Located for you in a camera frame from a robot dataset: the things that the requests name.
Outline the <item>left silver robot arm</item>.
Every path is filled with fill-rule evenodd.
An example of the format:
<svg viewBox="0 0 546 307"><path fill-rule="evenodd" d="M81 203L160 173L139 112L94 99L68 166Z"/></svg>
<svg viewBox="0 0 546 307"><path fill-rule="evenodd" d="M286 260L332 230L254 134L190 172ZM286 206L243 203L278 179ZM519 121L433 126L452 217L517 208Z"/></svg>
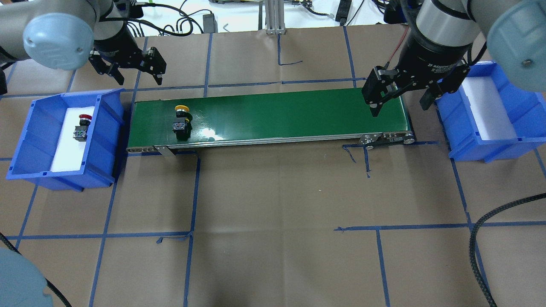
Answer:
<svg viewBox="0 0 546 307"><path fill-rule="evenodd" d="M56 70L90 63L119 85L121 69L137 69L162 84L166 61L155 47L138 47L113 0L33 0L1 2L0 59L10 66L32 59Z"/></svg>

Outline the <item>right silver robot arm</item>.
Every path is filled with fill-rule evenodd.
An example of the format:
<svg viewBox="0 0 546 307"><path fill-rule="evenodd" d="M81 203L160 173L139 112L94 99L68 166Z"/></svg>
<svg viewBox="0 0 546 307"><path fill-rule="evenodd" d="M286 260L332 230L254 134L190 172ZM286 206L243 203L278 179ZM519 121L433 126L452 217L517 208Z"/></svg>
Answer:
<svg viewBox="0 0 546 307"><path fill-rule="evenodd" d="M425 90L421 107L454 93L488 51L519 89L545 91L543 0L394 0L408 37L390 69L374 67L361 93L377 117L383 105L408 91Z"/></svg>

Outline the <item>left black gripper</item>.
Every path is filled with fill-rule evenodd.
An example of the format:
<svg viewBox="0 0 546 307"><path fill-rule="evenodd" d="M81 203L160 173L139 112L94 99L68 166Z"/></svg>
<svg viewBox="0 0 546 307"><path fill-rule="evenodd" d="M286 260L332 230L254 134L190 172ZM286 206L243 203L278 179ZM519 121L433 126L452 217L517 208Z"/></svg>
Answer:
<svg viewBox="0 0 546 307"><path fill-rule="evenodd" d="M137 69L148 72L157 85L163 84L166 61L159 50L138 48L127 26L95 26L93 49L88 61L100 75L112 77L120 86L125 78L120 69Z"/></svg>

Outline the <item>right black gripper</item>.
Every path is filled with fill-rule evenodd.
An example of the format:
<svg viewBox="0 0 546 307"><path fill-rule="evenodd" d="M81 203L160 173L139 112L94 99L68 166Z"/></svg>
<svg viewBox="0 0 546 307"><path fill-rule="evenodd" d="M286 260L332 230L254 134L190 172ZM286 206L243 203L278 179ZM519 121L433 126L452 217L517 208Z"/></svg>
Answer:
<svg viewBox="0 0 546 307"><path fill-rule="evenodd" d="M385 103L409 91L425 90L419 104L429 110L434 101L458 91L470 72L464 55L470 48L442 46L421 35L410 35L404 43L398 64L393 69L375 66L361 90L377 117Z"/></svg>

